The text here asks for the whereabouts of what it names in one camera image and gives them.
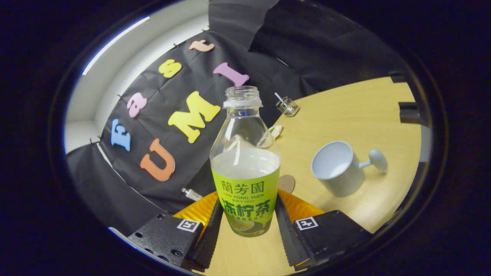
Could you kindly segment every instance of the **cardboard disc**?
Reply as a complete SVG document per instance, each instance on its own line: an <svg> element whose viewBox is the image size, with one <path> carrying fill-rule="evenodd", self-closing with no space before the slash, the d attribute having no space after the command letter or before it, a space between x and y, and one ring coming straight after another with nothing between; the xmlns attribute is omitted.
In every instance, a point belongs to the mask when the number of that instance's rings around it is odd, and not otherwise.
<svg viewBox="0 0 491 276"><path fill-rule="evenodd" d="M278 188L285 192L292 193L295 188L295 178L289 174L280 176L278 182Z"/></svg>

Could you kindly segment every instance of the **mug handle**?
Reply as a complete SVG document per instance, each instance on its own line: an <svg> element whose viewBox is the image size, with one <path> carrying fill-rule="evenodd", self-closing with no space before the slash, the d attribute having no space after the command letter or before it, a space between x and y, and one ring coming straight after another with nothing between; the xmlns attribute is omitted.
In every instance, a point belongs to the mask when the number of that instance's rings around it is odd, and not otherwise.
<svg viewBox="0 0 491 276"><path fill-rule="evenodd" d="M368 157L370 158L368 161L358 163L359 168L374 165L379 171L387 172L387 159L381 151L372 149L370 153L368 153Z"/></svg>

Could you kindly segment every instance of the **yellow letter m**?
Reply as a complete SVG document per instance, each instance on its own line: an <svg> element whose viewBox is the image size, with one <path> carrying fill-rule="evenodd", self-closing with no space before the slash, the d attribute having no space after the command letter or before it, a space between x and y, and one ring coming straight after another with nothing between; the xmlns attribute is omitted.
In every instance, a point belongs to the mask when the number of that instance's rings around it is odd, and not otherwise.
<svg viewBox="0 0 491 276"><path fill-rule="evenodd" d="M188 142L194 143L198 139L200 132L190 126L204 128L205 123L200 114L205 117L205 121L209 122L218 114L220 107L205 101L198 91L188 96L186 104L188 104L189 112L176 111L170 116L167 123L169 126L175 125L178 127L188 137Z"/></svg>

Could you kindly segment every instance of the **foam letter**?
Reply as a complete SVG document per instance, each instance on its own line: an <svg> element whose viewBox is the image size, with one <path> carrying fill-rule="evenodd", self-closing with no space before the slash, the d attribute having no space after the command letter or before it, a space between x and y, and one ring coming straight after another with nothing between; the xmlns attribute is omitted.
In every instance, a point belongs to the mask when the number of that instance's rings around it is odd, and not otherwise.
<svg viewBox="0 0 491 276"><path fill-rule="evenodd" d="M205 121L209 122L218 114L220 107L203 100L198 91L191 93L186 99L186 103L188 104L189 112L174 112L170 116L168 124L169 126L175 125L178 127L188 137L188 142L194 143L200 132L190 126L204 128L205 123L200 114L203 114Z"/></svg>
<svg viewBox="0 0 491 276"><path fill-rule="evenodd" d="M123 126L118 126L118 119L112 121L111 127L111 145L118 144L126 148L126 151L130 151L130 133L126 133L126 129Z"/></svg>
<svg viewBox="0 0 491 276"><path fill-rule="evenodd" d="M160 169L150 160L150 154L145 154L140 162L140 168L147 170L155 179L165 181L174 172L176 164L174 158L161 145L160 140L155 138L150 144L150 152L156 152L162 159L165 160L165 168Z"/></svg>
<svg viewBox="0 0 491 276"><path fill-rule="evenodd" d="M142 108L147 104L147 99L141 93L135 93L131 96L126 108L130 110L130 117L134 118Z"/></svg>
<svg viewBox="0 0 491 276"><path fill-rule="evenodd" d="M166 78L172 78L179 70L181 70L182 65L175 62L173 59L168 59L159 67L159 72Z"/></svg>
<svg viewBox="0 0 491 276"><path fill-rule="evenodd" d="M208 52L215 47L213 43L210 43L210 45L206 45L205 42L206 40L204 39L200 41L193 41L189 46L189 50L196 49L200 52Z"/></svg>
<svg viewBox="0 0 491 276"><path fill-rule="evenodd" d="M213 73L218 73L227 77L227 79L234 82L235 86L241 86L249 79L249 75L242 75L234 69L228 67L227 62L224 62L217 66L215 70L213 70Z"/></svg>

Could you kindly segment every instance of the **black fabric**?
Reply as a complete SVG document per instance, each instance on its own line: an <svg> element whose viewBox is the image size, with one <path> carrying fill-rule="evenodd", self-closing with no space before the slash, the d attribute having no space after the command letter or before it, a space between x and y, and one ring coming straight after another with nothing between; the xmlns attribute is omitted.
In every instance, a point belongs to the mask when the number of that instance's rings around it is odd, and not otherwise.
<svg viewBox="0 0 491 276"><path fill-rule="evenodd" d="M317 91L405 71L372 32L313 1L281 0L269 9L250 50L281 59Z"/></svg>
<svg viewBox="0 0 491 276"><path fill-rule="evenodd" d="M210 0L210 29L249 49L266 11L278 0Z"/></svg>
<svg viewBox="0 0 491 276"><path fill-rule="evenodd" d="M202 39L207 44L214 43L215 48L209 52L189 50L193 41ZM164 78L158 72L159 66L168 59L182 64L182 69L172 78ZM192 188L203 196L215 191L207 160L226 118L225 110L221 110L212 121L204 121L205 128L196 128L200 136L192 144L184 133L167 122L175 111L189 112L186 98L194 91L212 105L223 105L225 90L234 85L226 77L213 74L213 70L223 62L228 62L237 72L249 75L246 85L258 87L264 106L260 114L269 127L281 115L275 107L278 101L275 92L292 99L315 93L304 79L274 57L247 52L232 39L213 31L191 37L155 60L117 102L103 130L101 147L113 168L130 186L170 213L193 203L181 192L182 187ZM147 98L148 103L135 118L130 118L126 104L136 92ZM111 145L111 125L115 118L131 134L130 152L122 146ZM140 168L140 162L145 154L150 153L149 146L155 138L173 156L176 165L173 175L163 182ZM150 159L160 168L165 166L157 153L150 153Z"/></svg>
<svg viewBox="0 0 491 276"><path fill-rule="evenodd" d="M96 144L70 152L66 161L80 197L107 227L129 236L163 212L116 174Z"/></svg>

